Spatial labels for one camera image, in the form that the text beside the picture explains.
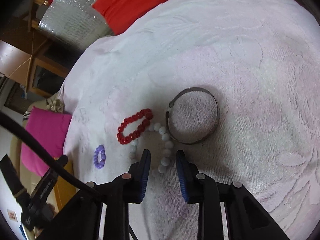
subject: metal screw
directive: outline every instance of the metal screw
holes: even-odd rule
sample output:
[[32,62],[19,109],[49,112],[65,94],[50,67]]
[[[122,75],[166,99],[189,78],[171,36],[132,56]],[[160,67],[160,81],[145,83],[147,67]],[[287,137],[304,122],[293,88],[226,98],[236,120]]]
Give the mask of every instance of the metal screw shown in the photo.
[[131,178],[131,174],[130,173],[122,174],[122,179],[130,179],[130,178]]
[[241,188],[242,187],[242,183],[239,181],[234,181],[233,182],[233,186],[237,187],[237,188]]
[[89,181],[86,183],[86,185],[89,187],[94,187],[96,184],[93,181]]
[[196,178],[197,178],[197,179],[205,179],[205,175],[204,175],[203,173],[198,173],[198,174],[196,175]]

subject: red pillow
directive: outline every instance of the red pillow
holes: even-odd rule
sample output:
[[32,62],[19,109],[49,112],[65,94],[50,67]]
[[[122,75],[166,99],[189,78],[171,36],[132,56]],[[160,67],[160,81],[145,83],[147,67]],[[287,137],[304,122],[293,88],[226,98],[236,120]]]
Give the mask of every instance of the red pillow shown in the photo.
[[125,32],[136,19],[167,0],[97,0],[92,7],[107,21],[115,35]]

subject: metal bangle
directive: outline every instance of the metal bangle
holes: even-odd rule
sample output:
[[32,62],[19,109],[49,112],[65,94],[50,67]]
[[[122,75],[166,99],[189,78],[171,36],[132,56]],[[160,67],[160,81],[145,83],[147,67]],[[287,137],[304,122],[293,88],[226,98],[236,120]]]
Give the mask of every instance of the metal bangle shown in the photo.
[[[207,93],[208,95],[212,96],[212,98],[214,99],[216,106],[217,106],[217,116],[216,116],[216,121],[212,127],[212,129],[209,131],[209,133],[207,135],[205,135],[204,137],[202,137],[199,140],[196,140],[195,142],[191,142],[191,143],[185,143],[185,142],[181,142],[178,139],[176,139],[172,133],[170,132],[169,129],[169,117],[170,117],[170,109],[173,107],[175,101],[177,101],[177,99],[179,97],[181,97],[182,95],[189,93],[189,92],[193,92],[193,91],[200,91],[200,92],[204,92]],[[208,90],[204,89],[204,88],[199,88],[199,87],[192,87],[192,88],[187,88],[185,90],[182,90],[178,95],[175,96],[175,98],[169,103],[169,109],[168,111],[165,113],[165,126],[167,128],[167,132],[170,134],[171,138],[174,139],[175,141],[178,141],[182,144],[186,144],[186,145],[191,145],[191,144],[196,144],[196,143],[200,143],[203,142],[204,140],[206,140],[211,134],[214,133],[214,131],[217,129],[218,124],[219,124],[219,120],[220,120],[220,109],[219,109],[219,105],[217,103],[217,100],[215,99],[215,97],[213,96],[213,94],[211,94]]]

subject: silver insulation foil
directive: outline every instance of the silver insulation foil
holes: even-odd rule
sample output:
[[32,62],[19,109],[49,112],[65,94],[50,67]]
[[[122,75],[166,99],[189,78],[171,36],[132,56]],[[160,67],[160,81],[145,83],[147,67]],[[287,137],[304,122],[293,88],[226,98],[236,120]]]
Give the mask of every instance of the silver insulation foil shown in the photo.
[[105,19],[92,8],[96,0],[54,0],[39,29],[75,49],[85,50],[98,38],[113,35]]

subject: bracelet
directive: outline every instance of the bracelet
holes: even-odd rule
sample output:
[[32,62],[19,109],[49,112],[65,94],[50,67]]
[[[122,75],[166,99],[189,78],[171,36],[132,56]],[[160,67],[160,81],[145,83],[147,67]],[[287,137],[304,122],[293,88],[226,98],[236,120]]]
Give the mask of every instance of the bracelet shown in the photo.
[[[181,142],[179,141],[178,139],[176,139],[172,133],[170,132],[170,129],[169,129],[169,118],[170,118],[170,110],[172,109],[174,103],[177,101],[177,99],[179,97],[181,97],[182,95],[186,94],[186,93],[189,93],[189,92],[192,92],[192,91],[200,91],[200,92],[204,92],[204,93],[207,93],[208,95],[212,96],[213,100],[215,101],[216,103],[216,106],[217,106],[217,116],[216,116],[216,121],[213,125],[213,127],[211,128],[211,130],[209,131],[209,133],[207,135],[205,135],[204,137],[202,137],[201,139],[199,140],[196,140],[194,142],[191,142],[191,143],[186,143],[186,142]],[[187,88],[187,89],[184,89],[182,90],[178,95],[175,96],[175,98],[169,103],[169,109],[168,111],[165,113],[165,126],[167,128],[167,131],[168,133],[170,134],[171,138],[182,143],[182,144],[187,144],[187,145],[191,145],[191,144],[196,144],[196,143],[200,143],[200,142],[203,142],[204,140],[206,140],[211,134],[214,133],[214,131],[217,129],[218,127],[218,124],[219,124],[219,120],[220,120],[220,109],[219,109],[219,105],[217,103],[217,100],[215,99],[215,97],[213,96],[213,94],[211,94],[208,90],[204,89],[204,88],[199,88],[199,87],[192,87],[192,88]]]
[[93,156],[93,164],[97,169],[102,169],[106,163],[106,152],[103,145],[99,145]]
[[[170,156],[171,151],[174,146],[173,142],[170,140],[170,135],[167,133],[167,130],[164,126],[161,126],[160,123],[150,124],[148,127],[149,131],[157,131],[161,135],[162,141],[164,141],[164,150],[162,151],[162,159],[160,160],[160,164],[157,168],[151,171],[153,176],[157,174],[163,174],[166,172],[167,167],[170,165]],[[139,141],[137,139],[133,140],[130,144],[129,148],[129,158],[134,160],[136,158],[137,146]]]
[[[123,135],[124,128],[127,127],[129,123],[135,122],[138,119],[141,119],[143,117],[146,117],[143,121],[142,124],[139,124],[137,129],[133,132],[130,133],[128,136]],[[123,144],[128,144],[132,142],[133,140],[137,139],[140,137],[141,133],[145,131],[145,129],[150,125],[150,120],[153,118],[153,114],[151,109],[142,109],[140,112],[137,112],[133,116],[130,116],[128,118],[125,118],[121,125],[118,127],[118,133],[117,133],[117,138],[118,142]]]

